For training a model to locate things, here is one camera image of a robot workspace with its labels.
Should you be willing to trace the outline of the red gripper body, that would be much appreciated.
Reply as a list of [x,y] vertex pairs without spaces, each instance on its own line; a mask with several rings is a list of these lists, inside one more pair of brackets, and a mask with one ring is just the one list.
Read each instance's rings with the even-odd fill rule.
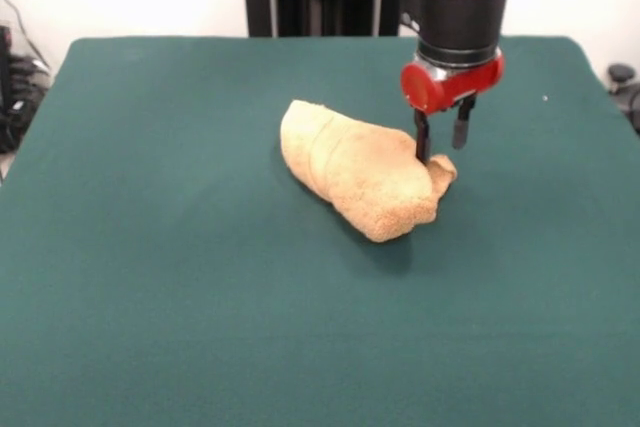
[[408,104],[432,115],[489,90],[500,81],[503,71],[501,54],[483,65],[463,69],[438,67],[416,56],[402,69],[400,83]]

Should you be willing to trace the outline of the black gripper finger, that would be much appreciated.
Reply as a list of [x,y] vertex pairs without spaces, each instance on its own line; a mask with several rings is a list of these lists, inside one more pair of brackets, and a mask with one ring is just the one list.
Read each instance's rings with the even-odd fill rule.
[[471,112],[475,104],[476,97],[468,96],[458,106],[452,135],[452,147],[454,149],[462,149],[467,143]]
[[422,164],[426,164],[430,156],[430,125],[423,111],[414,111],[414,124],[416,127],[415,156]]

